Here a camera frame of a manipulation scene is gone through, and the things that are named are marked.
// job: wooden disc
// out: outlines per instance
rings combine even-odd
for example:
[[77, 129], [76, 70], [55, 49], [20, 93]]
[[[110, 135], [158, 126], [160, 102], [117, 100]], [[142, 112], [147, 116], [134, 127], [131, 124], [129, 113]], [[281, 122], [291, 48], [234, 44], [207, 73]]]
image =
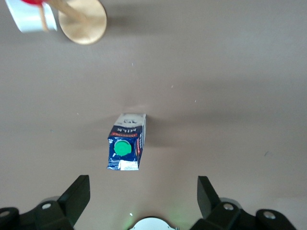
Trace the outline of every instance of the wooden disc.
[[97, 42], [106, 30], [106, 12], [98, 0], [68, 0], [67, 3], [87, 17], [78, 22], [59, 12], [59, 24], [64, 34], [73, 42], [89, 45]]

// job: blue and white carton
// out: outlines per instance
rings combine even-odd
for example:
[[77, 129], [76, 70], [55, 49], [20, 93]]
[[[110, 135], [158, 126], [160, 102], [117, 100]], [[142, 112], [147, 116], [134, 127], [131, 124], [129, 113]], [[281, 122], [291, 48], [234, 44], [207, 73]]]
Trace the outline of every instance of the blue and white carton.
[[121, 114], [109, 140], [108, 169], [139, 170], [146, 136], [146, 114]]

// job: metal bolt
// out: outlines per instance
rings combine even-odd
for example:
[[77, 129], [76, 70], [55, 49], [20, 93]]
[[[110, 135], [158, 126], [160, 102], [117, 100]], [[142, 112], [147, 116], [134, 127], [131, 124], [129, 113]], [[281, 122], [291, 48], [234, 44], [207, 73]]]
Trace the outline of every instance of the metal bolt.
[[228, 211], [234, 210], [234, 207], [231, 204], [224, 204], [224, 208]]
[[10, 213], [9, 211], [1, 212], [1, 213], [0, 213], [0, 218], [1, 218], [1, 217], [6, 217], [7, 215], [9, 215], [9, 213]]
[[42, 206], [42, 209], [47, 209], [47, 208], [50, 208], [51, 207], [51, 204], [50, 203], [47, 203], [47, 204], [44, 204]]
[[269, 212], [269, 211], [265, 211], [263, 214], [268, 219], [275, 219], [276, 218], [276, 216], [273, 213]]

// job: red object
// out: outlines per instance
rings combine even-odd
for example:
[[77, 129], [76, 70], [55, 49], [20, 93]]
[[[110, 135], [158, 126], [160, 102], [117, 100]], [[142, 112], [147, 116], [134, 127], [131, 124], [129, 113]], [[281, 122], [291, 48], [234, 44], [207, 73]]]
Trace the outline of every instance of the red object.
[[42, 5], [42, 3], [45, 2], [44, 0], [22, 0], [22, 1], [32, 5]]

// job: green bottle cap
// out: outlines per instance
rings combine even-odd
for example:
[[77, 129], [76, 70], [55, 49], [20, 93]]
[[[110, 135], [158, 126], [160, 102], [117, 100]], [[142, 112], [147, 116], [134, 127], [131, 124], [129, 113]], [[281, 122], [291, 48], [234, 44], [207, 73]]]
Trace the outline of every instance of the green bottle cap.
[[119, 156], [125, 156], [132, 152], [132, 146], [126, 140], [118, 140], [115, 142], [114, 151]]

